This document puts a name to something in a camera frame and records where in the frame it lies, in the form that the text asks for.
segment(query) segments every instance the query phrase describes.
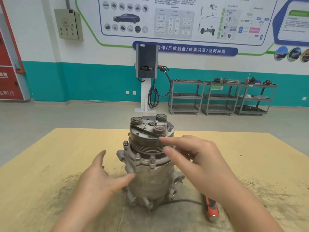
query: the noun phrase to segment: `gray metal cart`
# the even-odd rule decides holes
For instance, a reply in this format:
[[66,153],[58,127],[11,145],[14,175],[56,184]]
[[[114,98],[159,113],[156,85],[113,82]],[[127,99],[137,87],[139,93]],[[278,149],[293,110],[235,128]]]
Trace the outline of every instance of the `gray metal cart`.
[[[175,93],[174,92],[174,85],[176,84],[186,84],[186,85],[197,85],[196,93]],[[198,94],[199,87],[203,86],[202,94]],[[168,96],[168,109],[170,113],[174,114],[174,112],[189,112],[189,113],[196,113],[201,110],[202,105],[202,95],[204,93],[205,82],[201,80],[179,80],[173,79],[172,80],[172,91]],[[173,104],[173,99],[194,99],[194,104]],[[197,107],[197,100],[200,100],[200,104]]]
[[[245,93],[243,94],[243,97],[239,97],[239,100],[241,100],[242,103],[241,103],[240,106],[236,107],[235,113],[238,114],[238,115],[241,115],[241,114],[259,114],[259,115],[267,114],[268,110],[269,110],[269,107],[271,106],[272,100],[273,100],[273,98],[275,96],[275,93],[276,93],[276,90],[277,90],[278,86],[277,85],[263,85],[263,84],[261,84],[261,85],[258,85],[258,84],[245,84],[245,83],[241,83],[241,84],[244,85],[246,87],[246,89],[245,89]],[[274,90],[274,92],[272,94],[272,98],[264,98],[264,99],[262,99],[262,98],[261,99],[253,98],[254,95],[251,95],[251,98],[246,98],[246,95],[248,94],[248,90],[251,87],[262,88],[262,91],[260,93],[261,96],[263,95],[264,90],[266,88],[273,88],[275,90]],[[245,101],[256,101],[257,104],[256,104],[256,106],[249,106],[250,109],[243,110],[243,106],[244,106]],[[269,102],[266,111],[261,109],[261,108],[259,108],[260,102]]]
[[[205,81],[205,83],[207,85],[209,85],[209,92],[208,92],[208,94],[203,94],[203,98],[207,99],[207,104],[205,104],[205,105],[202,104],[202,106],[201,106],[202,112],[204,112],[206,115],[208,115],[208,113],[226,113],[226,114],[229,114],[231,116],[231,114],[235,112],[235,107],[236,107],[237,100],[238,100],[238,95],[239,95],[239,91],[240,91],[240,89],[238,89],[238,87],[241,87],[243,85],[241,83],[216,83],[216,82],[213,82],[213,81]],[[212,94],[211,88],[213,86],[230,87],[229,93],[228,94]],[[231,95],[232,87],[236,87],[235,96]],[[210,105],[209,104],[210,100],[226,101],[226,104],[222,105],[222,106],[220,106],[220,105]],[[231,108],[228,107],[229,101],[234,101]]]

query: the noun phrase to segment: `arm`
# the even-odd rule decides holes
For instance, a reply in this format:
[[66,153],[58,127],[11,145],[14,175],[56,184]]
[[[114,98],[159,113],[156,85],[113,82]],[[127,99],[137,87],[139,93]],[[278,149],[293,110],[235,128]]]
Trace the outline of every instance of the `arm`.
[[82,231],[102,211],[115,192],[135,177],[127,174],[112,178],[103,170],[106,151],[100,152],[91,166],[80,176],[72,197],[51,232]]
[[235,231],[284,232],[258,198],[241,184],[214,142],[188,135],[161,137],[160,141],[176,146],[163,150],[201,193],[224,207]]

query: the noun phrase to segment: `metal control box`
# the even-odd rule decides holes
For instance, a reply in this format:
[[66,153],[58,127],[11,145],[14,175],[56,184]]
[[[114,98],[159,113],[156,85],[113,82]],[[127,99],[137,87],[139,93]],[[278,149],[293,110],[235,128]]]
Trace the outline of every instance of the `metal control box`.
[[157,78],[158,45],[136,44],[136,77]]
[[54,9],[59,37],[83,41],[80,14],[74,10]]

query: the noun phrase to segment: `green line border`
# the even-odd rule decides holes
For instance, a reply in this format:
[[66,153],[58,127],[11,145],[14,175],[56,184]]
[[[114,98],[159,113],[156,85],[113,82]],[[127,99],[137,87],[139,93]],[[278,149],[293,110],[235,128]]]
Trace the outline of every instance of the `green line border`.
[[[95,36],[94,32],[92,31],[91,27],[89,26],[88,22],[86,21],[85,17],[83,16],[82,12],[80,11],[78,4],[77,4],[77,0],[75,0],[75,5],[77,8],[77,11],[79,12],[79,14],[81,15],[81,17],[83,18],[83,20],[85,21],[86,25],[88,26],[90,32],[92,33],[93,37],[95,38],[95,40],[97,41],[97,43],[99,43],[101,46],[107,46],[107,47],[122,47],[122,48],[133,48],[131,45],[109,45],[109,44],[103,44],[101,43],[98,38]],[[272,45],[262,54],[250,54],[250,53],[238,53],[237,55],[247,55],[247,56],[262,56],[264,54],[275,54],[274,51],[269,51],[270,48],[274,45],[275,43],[272,43]]]

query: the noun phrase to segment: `screwdriver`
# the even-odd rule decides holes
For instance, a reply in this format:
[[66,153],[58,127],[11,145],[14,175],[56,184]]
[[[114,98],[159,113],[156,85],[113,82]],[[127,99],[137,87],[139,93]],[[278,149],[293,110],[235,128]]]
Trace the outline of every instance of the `screwdriver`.
[[204,206],[204,212],[205,216],[211,221],[211,222],[217,222],[219,218],[219,210],[216,205],[216,201],[213,199],[207,198],[205,195],[202,194],[203,198],[203,206]]

